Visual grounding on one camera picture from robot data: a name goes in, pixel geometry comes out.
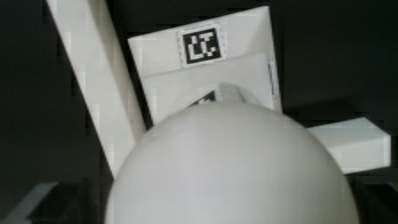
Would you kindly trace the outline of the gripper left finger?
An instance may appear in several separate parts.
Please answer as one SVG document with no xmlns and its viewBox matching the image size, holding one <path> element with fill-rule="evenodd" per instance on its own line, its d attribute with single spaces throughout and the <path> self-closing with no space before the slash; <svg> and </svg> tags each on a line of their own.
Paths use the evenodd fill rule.
<svg viewBox="0 0 398 224">
<path fill-rule="evenodd" d="M 89 182 L 39 183 L 0 224 L 96 224 Z"/>
</svg>

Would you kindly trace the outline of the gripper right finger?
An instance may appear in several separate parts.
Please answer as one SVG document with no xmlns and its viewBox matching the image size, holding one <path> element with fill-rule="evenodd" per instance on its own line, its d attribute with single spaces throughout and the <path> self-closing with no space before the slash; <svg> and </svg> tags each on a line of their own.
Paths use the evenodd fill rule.
<svg viewBox="0 0 398 224">
<path fill-rule="evenodd" d="M 398 183 L 354 180 L 361 224 L 398 224 Z"/>
</svg>

